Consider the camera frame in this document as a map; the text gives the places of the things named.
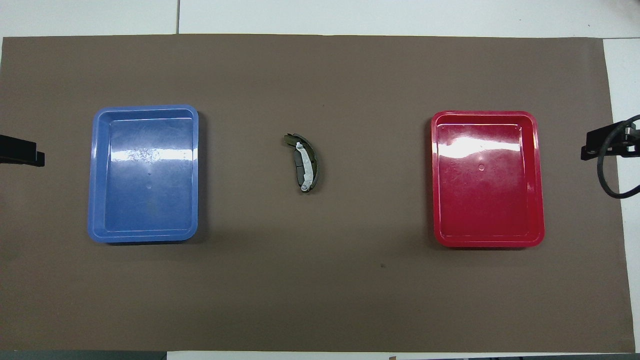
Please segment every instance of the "black bracket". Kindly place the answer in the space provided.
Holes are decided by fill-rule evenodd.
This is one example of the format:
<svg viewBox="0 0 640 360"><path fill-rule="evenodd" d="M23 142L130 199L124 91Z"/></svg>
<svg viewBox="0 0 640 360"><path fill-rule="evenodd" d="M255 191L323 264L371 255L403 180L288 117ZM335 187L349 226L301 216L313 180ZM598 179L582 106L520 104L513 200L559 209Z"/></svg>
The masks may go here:
<svg viewBox="0 0 640 360"><path fill-rule="evenodd" d="M44 152L36 151L36 143L0 135L0 163L44 166Z"/></svg>
<svg viewBox="0 0 640 360"><path fill-rule="evenodd" d="M587 133L586 145L582 147L580 159L590 160L598 157L598 152L604 143L604 140L616 126L622 121L615 124L601 127ZM633 151L628 148L636 146ZM640 156L640 130L636 130L635 124L629 124L623 132L616 135L611 142L611 146L607 149L606 156L620 155L623 158L635 158Z"/></svg>

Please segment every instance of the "red tray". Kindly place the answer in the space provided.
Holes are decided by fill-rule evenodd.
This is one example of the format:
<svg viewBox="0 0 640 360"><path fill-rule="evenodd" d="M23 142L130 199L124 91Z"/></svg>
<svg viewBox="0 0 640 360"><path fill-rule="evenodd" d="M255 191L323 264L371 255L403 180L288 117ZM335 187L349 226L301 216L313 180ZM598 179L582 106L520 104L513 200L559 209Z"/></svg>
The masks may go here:
<svg viewBox="0 0 640 360"><path fill-rule="evenodd" d="M448 247L531 247L545 235L538 124L524 111L431 121L433 220Z"/></svg>

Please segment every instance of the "plastic tray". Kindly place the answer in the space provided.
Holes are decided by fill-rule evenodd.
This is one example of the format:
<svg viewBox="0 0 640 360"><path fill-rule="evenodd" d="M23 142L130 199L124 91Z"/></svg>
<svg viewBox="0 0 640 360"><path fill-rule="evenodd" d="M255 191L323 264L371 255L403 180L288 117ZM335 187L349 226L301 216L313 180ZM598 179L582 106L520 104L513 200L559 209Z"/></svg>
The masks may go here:
<svg viewBox="0 0 640 360"><path fill-rule="evenodd" d="M88 232L97 242L182 241L198 227L198 112L104 108L93 119Z"/></svg>
<svg viewBox="0 0 640 360"><path fill-rule="evenodd" d="M448 247L531 247L545 234L536 119L443 111L431 121L433 218Z"/></svg>

